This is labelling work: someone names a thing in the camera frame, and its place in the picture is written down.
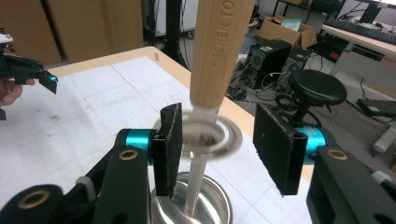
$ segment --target computer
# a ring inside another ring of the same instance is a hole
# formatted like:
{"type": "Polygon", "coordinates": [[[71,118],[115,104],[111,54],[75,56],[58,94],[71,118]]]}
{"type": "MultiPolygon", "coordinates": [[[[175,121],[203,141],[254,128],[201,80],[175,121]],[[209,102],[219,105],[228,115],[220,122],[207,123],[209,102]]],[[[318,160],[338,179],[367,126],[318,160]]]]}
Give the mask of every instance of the computer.
{"type": "Polygon", "coordinates": [[[375,18],[378,16],[379,12],[383,8],[393,8],[396,9],[395,0],[357,0],[359,2],[368,3],[369,5],[364,10],[363,15],[359,22],[373,23],[375,18]]]}

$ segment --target table surface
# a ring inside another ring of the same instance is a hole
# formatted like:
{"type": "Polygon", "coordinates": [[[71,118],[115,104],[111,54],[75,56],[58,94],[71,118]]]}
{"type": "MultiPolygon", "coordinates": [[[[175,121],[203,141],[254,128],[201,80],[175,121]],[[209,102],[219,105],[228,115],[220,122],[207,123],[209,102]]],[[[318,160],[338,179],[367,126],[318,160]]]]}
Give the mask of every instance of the table surface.
{"type": "MultiPolygon", "coordinates": [[[[111,149],[123,128],[151,128],[161,108],[181,102],[191,109],[190,72],[147,47],[51,69],[58,92],[24,88],[5,107],[0,125],[0,207],[23,189],[56,184],[69,191],[111,149]]],[[[234,223],[311,223],[305,199],[312,175],[306,166],[297,196],[282,197],[251,140],[254,118],[225,99],[222,116],[243,131],[241,149],[209,161],[205,174],[227,192],[234,223]]],[[[190,160],[180,161],[188,171],[190,160]]],[[[152,167],[148,168],[153,187],[152,167]]]]}
{"type": "Polygon", "coordinates": [[[343,31],[334,27],[330,27],[327,25],[323,25],[322,29],[328,32],[331,35],[336,35],[341,38],[344,38],[348,41],[353,41],[356,44],[362,45],[366,48],[373,49],[379,51],[383,54],[386,54],[392,58],[396,58],[396,46],[391,45],[382,41],[374,40],[369,37],[365,37],[362,35],[352,34],[347,31],[343,31]]]}

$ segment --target cardboard box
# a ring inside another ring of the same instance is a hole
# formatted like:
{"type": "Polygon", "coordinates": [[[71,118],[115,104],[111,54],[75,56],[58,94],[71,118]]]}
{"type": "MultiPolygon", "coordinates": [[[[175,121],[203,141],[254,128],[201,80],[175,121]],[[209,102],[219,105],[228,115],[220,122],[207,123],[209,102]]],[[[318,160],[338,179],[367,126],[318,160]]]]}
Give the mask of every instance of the cardboard box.
{"type": "Polygon", "coordinates": [[[141,1],[47,0],[70,63],[143,47],[141,1]]]}
{"type": "Polygon", "coordinates": [[[41,1],[0,0],[0,32],[14,38],[6,52],[43,64],[62,62],[41,1]]]}
{"type": "Polygon", "coordinates": [[[286,18],[281,16],[265,19],[259,31],[259,37],[264,40],[279,38],[292,44],[293,47],[301,46],[308,48],[317,44],[315,27],[301,23],[299,32],[296,32],[280,25],[284,19],[286,18]]]}
{"type": "Polygon", "coordinates": [[[286,0],[288,3],[292,3],[294,5],[306,5],[308,4],[309,0],[286,0]]]}

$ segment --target brass screw insert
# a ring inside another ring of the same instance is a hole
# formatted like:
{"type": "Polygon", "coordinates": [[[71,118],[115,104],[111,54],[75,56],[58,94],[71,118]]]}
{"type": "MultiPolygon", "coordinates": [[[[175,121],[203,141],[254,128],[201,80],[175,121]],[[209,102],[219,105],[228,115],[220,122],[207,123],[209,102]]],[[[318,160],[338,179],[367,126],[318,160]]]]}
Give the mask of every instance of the brass screw insert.
{"type": "Polygon", "coordinates": [[[120,153],[120,159],[123,161],[132,160],[137,156],[137,151],[135,150],[125,150],[120,153]]]}
{"type": "Polygon", "coordinates": [[[345,161],[347,160],[347,154],[343,151],[337,150],[337,149],[330,149],[327,153],[329,155],[337,160],[340,161],[345,161]]]}
{"type": "Polygon", "coordinates": [[[20,209],[34,208],[45,202],[49,196],[50,192],[46,189],[38,189],[24,196],[22,200],[18,203],[18,207],[20,209]]]}

